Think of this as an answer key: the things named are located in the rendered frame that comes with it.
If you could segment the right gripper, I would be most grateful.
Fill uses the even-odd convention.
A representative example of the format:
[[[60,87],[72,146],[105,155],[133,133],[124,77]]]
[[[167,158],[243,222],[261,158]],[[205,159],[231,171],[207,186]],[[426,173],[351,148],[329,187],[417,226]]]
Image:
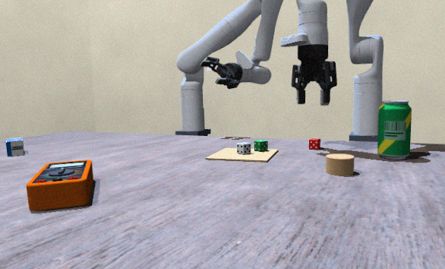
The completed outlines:
[[[215,69],[217,65],[218,67]],[[209,67],[220,76],[220,78],[217,78],[216,84],[223,84],[227,86],[228,89],[236,88],[240,84],[243,72],[241,66],[237,63],[230,62],[223,65],[219,63],[219,59],[208,56],[206,60],[200,63],[200,66]]]

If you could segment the beige flat mat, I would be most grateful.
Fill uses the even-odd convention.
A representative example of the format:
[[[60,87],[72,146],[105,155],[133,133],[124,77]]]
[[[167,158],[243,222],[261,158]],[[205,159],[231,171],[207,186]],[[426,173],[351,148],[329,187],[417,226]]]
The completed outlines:
[[[251,153],[239,154],[237,148],[225,148],[217,153],[214,153],[206,160],[227,160],[227,161],[245,161],[245,162],[265,162],[267,163],[278,150],[268,149],[267,151],[255,151],[251,149]]]

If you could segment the green die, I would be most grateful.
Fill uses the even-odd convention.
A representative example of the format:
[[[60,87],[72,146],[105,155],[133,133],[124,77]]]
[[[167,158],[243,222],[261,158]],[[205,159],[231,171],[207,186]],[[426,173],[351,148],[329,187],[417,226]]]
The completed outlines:
[[[254,141],[254,150],[255,151],[267,151],[268,150],[268,141],[259,140]]]

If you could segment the green soda can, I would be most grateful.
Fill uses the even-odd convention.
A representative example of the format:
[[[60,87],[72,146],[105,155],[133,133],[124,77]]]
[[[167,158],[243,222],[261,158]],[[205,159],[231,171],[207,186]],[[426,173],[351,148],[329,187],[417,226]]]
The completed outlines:
[[[391,160],[410,154],[412,108],[409,101],[382,101],[378,110],[377,153]]]

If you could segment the orange digital multimeter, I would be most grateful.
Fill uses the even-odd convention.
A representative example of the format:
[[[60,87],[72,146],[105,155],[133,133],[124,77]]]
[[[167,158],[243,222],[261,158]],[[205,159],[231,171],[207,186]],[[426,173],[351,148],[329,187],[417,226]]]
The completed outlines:
[[[90,200],[92,184],[91,160],[47,163],[27,183],[29,209],[48,210],[85,205]]]

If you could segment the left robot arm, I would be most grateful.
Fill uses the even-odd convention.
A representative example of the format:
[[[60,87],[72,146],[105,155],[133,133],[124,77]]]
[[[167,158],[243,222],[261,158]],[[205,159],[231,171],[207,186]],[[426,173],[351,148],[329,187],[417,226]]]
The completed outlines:
[[[280,40],[280,46],[328,45],[327,4],[322,0],[296,0],[298,34]],[[349,20],[349,56],[352,64],[373,64],[354,77],[354,135],[377,135],[378,109],[382,105],[383,38],[359,36],[373,0],[346,0]]]

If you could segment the white die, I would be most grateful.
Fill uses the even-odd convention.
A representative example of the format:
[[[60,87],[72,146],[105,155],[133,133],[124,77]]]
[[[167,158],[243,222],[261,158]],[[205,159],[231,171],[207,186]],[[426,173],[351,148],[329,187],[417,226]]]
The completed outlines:
[[[239,154],[248,154],[251,153],[251,143],[237,143],[237,153]]]

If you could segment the red die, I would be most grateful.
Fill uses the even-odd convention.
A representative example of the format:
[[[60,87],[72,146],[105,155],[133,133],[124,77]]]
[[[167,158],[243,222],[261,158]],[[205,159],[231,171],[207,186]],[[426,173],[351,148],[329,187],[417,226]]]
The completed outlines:
[[[320,149],[320,139],[310,139],[309,140],[309,149],[310,150],[319,150]]]

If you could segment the tan short cylinder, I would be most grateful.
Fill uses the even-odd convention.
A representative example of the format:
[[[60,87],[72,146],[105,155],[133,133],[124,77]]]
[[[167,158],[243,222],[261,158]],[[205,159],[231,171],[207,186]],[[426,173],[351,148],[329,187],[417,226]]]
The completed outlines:
[[[326,173],[334,176],[350,176],[354,173],[354,157],[348,154],[326,155]]]

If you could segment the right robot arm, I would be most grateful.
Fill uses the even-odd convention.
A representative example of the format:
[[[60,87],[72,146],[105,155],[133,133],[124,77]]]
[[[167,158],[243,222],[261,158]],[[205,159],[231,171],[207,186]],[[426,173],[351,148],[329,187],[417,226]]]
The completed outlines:
[[[205,129],[204,67],[200,67],[200,63],[211,53],[229,45],[241,36],[260,15],[260,26],[252,58],[249,59],[242,51],[237,51],[235,55],[237,64],[241,66],[243,72],[240,83],[266,84],[269,82],[271,72],[268,68],[260,66],[259,61],[265,62],[270,59],[276,21],[282,2],[283,0],[248,0],[179,55],[177,67],[184,72],[181,83],[182,131]]]

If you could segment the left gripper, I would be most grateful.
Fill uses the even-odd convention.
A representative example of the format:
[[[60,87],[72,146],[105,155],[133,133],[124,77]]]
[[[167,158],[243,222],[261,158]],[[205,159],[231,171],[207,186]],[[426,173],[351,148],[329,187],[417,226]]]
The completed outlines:
[[[330,89],[337,85],[336,63],[325,61],[325,59],[328,59],[328,45],[298,46],[298,60],[301,61],[301,65],[292,67],[292,87],[297,90],[297,104],[305,104],[305,88],[310,81],[316,81],[322,89],[320,90],[320,104],[329,105]],[[296,78],[298,83],[295,82]]]

